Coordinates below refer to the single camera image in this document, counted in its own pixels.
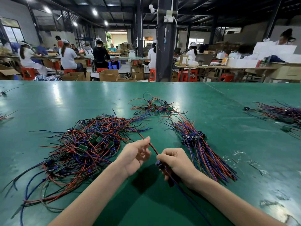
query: workbench surface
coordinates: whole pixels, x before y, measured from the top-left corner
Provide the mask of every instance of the workbench surface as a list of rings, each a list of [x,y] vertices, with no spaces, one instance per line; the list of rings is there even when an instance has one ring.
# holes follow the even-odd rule
[[[301,141],[281,131],[280,124],[242,111],[245,106],[255,108],[254,102],[272,104],[275,99],[300,106],[299,84],[0,81],[0,86],[19,87],[9,91],[7,97],[0,97],[0,113],[17,110],[13,119],[0,122],[1,186],[48,156],[51,150],[38,145],[56,143],[56,139],[45,139],[51,136],[49,133],[28,131],[63,132],[80,119],[113,114],[111,108],[117,116],[130,118],[134,111],[128,102],[150,93],[188,111],[187,117],[208,136],[211,148],[225,160],[238,162],[227,161],[237,167],[240,177],[228,184],[228,189],[283,222],[290,215],[301,223]],[[132,104],[141,105],[141,101]],[[153,129],[143,136],[149,135],[159,152],[183,147],[179,137],[160,119],[152,117],[148,126]],[[140,139],[135,133],[130,137]],[[258,163],[263,176],[247,163],[250,160]],[[155,162],[152,152],[149,161],[120,187],[95,225],[206,225],[180,191],[164,182]],[[0,194],[0,225],[19,225],[20,213],[14,213],[22,203],[29,179],[37,171],[17,181],[18,191],[12,189],[6,198],[6,192]],[[32,182],[29,189],[39,182],[40,179]],[[67,207],[83,189],[50,206]],[[195,199],[213,225],[232,225],[211,204]],[[46,225],[56,215],[41,204],[27,207],[24,225]]]

